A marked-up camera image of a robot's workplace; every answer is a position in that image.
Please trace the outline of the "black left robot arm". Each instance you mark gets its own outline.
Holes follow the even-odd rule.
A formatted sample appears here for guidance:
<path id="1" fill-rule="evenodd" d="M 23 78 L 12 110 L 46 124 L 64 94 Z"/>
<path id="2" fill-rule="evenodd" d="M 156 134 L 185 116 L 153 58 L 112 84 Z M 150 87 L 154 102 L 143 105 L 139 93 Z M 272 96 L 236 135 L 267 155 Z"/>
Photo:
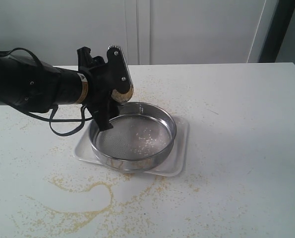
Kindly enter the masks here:
<path id="1" fill-rule="evenodd" d="M 71 70 L 42 62 L 31 51 L 25 56 L 0 51 L 0 105 L 39 120 L 50 113 L 48 123 L 56 122 L 60 105 L 80 105 L 75 132 L 85 125 L 85 112 L 100 131 L 111 129 L 110 120 L 132 98 L 134 86 L 121 47 L 109 46 L 106 58 L 90 53 L 88 47 L 78 49 L 78 69 Z"/>

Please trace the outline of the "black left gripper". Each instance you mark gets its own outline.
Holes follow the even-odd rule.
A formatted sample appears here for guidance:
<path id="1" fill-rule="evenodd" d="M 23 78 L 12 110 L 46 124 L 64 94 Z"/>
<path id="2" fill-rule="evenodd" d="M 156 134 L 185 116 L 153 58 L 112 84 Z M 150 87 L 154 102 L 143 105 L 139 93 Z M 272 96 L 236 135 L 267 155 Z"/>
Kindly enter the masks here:
<path id="1" fill-rule="evenodd" d="M 133 84 L 120 46 L 110 45 L 108 61 L 102 56 L 91 56 L 89 47 L 77 50 L 78 72 L 84 77 L 82 91 L 76 101 L 92 115 L 99 131 L 112 129 L 110 120 L 119 115 L 120 93 L 129 91 Z"/>

